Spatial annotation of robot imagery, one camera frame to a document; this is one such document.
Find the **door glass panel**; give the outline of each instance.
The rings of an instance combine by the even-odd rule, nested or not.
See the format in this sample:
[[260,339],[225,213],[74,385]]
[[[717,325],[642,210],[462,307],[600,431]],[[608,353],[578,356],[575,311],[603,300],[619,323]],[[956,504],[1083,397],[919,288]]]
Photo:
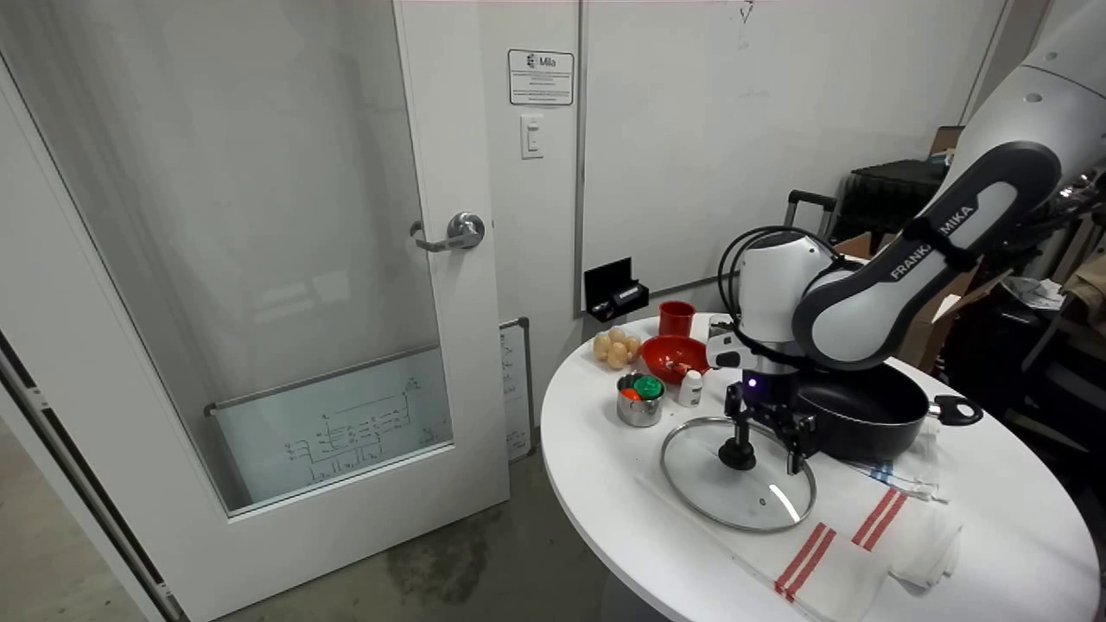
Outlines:
[[396,4],[15,0],[4,39],[227,509],[450,441]]

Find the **small bowl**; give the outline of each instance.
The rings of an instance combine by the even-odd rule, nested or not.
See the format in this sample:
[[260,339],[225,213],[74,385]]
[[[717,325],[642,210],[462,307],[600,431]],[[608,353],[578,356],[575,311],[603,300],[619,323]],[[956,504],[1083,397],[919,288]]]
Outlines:
[[687,370],[704,375],[704,346],[686,336],[657,336],[642,342],[639,360],[649,375],[657,375],[665,385],[680,385]]

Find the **white door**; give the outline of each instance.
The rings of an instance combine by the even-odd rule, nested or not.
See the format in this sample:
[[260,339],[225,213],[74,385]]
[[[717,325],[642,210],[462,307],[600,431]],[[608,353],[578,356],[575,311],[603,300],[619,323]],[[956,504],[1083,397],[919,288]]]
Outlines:
[[480,7],[0,7],[0,332],[191,620],[510,498]]

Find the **glass lid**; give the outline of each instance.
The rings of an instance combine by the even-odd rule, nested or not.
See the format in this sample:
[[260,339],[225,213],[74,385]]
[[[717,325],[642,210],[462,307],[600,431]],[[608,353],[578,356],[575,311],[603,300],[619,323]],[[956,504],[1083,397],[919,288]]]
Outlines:
[[752,427],[756,468],[734,469],[719,447],[734,438],[729,417],[695,417],[676,428],[661,447],[661,469],[679,498],[699,515],[742,531],[797,528],[817,504],[817,476],[801,462],[793,475],[793,454],[769,428]]

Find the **robotic arm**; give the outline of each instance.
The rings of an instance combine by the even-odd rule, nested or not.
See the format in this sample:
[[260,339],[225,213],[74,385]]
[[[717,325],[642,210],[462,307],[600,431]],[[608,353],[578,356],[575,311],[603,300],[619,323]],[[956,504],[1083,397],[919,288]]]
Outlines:
[[755,368],[780,356],[880,368],[911,319],[1021,213],[1106,157],[1106,0],[1075,10],[979,107],[958,158],[907,232],[869,266],[801,234],[761,234],[739,263],[739,336]]

